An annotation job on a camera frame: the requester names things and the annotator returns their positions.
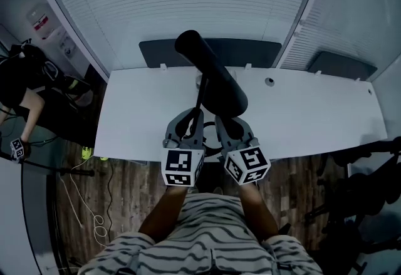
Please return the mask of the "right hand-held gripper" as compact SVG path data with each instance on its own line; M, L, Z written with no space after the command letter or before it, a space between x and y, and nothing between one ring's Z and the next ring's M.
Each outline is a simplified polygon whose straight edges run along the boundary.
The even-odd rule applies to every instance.
M221 159L226 172L238 185L256 183L271 167L251 127L239 117L215 117Z

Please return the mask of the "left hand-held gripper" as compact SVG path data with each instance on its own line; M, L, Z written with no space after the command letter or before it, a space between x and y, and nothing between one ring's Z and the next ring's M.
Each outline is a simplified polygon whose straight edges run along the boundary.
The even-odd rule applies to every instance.
M165 185L195 185L204 163L203 131L204 114L200 108L180 113L167 125L161 152Z

